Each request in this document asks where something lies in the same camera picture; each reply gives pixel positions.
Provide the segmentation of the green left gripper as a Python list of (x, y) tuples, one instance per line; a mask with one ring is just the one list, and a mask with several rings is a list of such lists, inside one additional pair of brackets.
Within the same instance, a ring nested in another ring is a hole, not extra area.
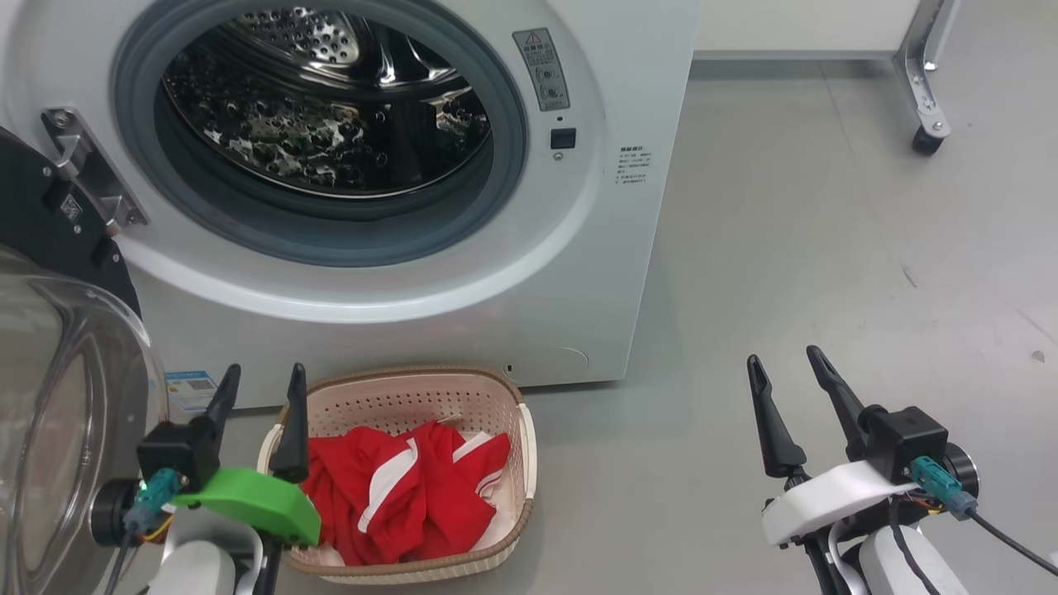
[[(229, 366), (207, 410), (198, 418), (198, 429), (209, 443), (222, 443), (226, 422), (236, 403), (242, 368)], [(285, 545), (318, 546), (321, 517), (296, 483), (309, 477), (307, 432), (307, 374), (302, 363), (293, 366), (288, 381), (288, 415), (281, 437), (269, 457), (271, 475), (250, 468), (229, 467), (216, 471), (196, 493), (179, 493), (171, 504), (193, 505), (242, 522), (257, 531), (279, 538)]]

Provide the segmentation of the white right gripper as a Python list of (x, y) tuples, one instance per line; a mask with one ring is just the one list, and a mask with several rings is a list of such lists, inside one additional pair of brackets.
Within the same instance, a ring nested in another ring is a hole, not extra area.
[(909, 477), (891, 483), (867, 462), (868, 433), (859, 423), (865, 407), (851, 391), (846, 380), (832, 365), (819, 346), (806, 346), (806, 357), (817, 384), (827, 393), (832, 407), (846, 438), (847, 464), (839, 464), (819, 477), (807, 479), (804, 465), (808, 462), (800, 445), (794, 443), (789, 429), (772, 399), (772, 383), (758, 355), (746, 362), (751, 401), (767, 477), (801, 479), (767, 504), (762, 512), (762, 526), (768, 545), (779, 546), (808, 537), (836, 522), (854, 517), (842, 537), (865, 537), (888, 525), (887, 501), (918, 489)]

